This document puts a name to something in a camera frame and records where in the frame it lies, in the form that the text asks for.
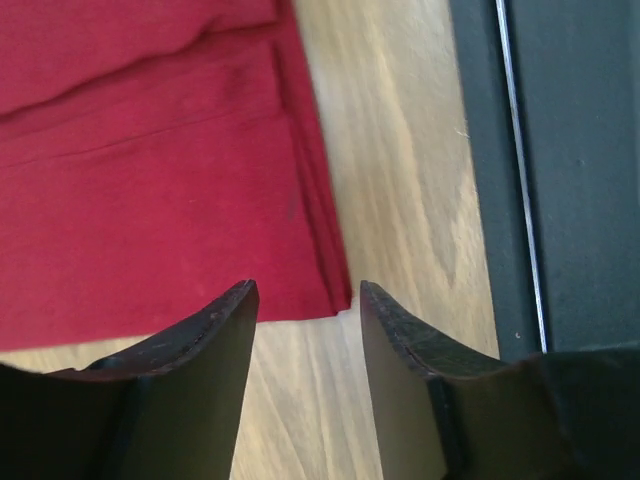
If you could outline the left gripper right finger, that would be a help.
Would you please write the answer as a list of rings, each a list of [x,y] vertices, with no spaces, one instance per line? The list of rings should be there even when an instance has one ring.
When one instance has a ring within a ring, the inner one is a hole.
[[[367,377],[387,479],[635,479],[639,353],[484,355],[360,286]]]

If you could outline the dark red t shirt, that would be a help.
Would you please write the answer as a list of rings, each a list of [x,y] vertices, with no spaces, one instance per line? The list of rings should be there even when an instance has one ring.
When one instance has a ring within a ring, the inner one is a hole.
[[[289,1],[1,5],[1,346],[150,334],[243,279],[331,317],[348,266]]]

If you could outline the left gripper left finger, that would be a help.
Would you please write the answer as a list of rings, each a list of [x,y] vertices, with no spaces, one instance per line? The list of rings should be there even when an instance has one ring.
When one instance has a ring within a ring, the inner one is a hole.
[[[237,283],[82,370],[1,368],[5,479],[226,479],[259,306]]]

